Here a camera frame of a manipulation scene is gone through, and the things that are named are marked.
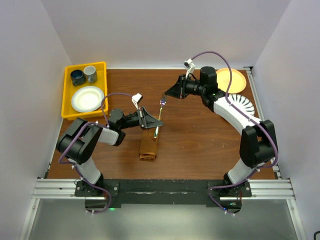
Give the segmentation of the iridescent fork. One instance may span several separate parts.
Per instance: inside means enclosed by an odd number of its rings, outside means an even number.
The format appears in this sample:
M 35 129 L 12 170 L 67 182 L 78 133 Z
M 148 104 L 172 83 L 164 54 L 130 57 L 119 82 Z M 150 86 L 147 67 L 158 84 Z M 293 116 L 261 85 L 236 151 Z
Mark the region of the iridescent fork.
M 162 93 L 161 99 L 160 99 L 160 110 L 159 110 L 159 115 L 158 115 L 158 120 L 161 120 L 162 117 L 162 112 L 163 112 L 163 108 L 167 103 L 167 95 L 165 92 Z M 153 138 L 156 139 L 158 137 L 159 134 L 159 126 L 156 127 L 155 131 L 154 131 L 154 135 Z

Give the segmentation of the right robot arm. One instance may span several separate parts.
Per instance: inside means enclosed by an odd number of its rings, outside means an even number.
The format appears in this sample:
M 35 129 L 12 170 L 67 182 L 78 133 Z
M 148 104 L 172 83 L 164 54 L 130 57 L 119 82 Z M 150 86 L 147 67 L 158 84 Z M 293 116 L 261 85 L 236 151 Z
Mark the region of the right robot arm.
M 176 99 L 184 99 L 189 95 L 200 96 L 204 106 L 239 132 L 239 161 L 224 175 L 221 186 L 213 186 L 208 190 L 210 193 L 219 192 L 233 197 L 266 162 L 278 160 L 275 126 L 270 120 L 262 121 L 239 108 L 228 93 L 220 89 L 217 71 L 213 67 L 202 67 L 198 79 L 191 77 L 191 72 L 180 75 L 177 82 L 165 91 L 165 95 Z

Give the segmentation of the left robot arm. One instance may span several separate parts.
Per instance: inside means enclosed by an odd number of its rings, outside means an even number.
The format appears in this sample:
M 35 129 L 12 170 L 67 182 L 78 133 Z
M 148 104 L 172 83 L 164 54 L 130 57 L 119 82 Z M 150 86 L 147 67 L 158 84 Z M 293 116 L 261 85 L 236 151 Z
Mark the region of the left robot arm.
M 106 125 L 77 118 L 59 138 L 56 150 L 61 153 L 60 164 L 71 164 L 79 173 L 84 190 L 91 196 L 106 195 L 103 174 L 96 167 L 92 154 L 97 143 L 119 146 L 126 137 L 124 129 L 140 127 L 143 130 L 163 126 L 144 107 L 125 115 L 120 108 L 110 112 Z

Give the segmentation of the brown cloth napkin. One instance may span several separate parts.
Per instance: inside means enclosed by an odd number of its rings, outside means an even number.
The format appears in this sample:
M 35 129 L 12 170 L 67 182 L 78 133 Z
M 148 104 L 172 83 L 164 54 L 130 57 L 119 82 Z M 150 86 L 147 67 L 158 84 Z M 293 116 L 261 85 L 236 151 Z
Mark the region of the brown cloth napkin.
M 139 147 L 139 159 L 141 161 L 154 161 L 158 155 L 158 136 L 155 138 L 156 128 L 144 129 L 142 131 L 140 147 Z

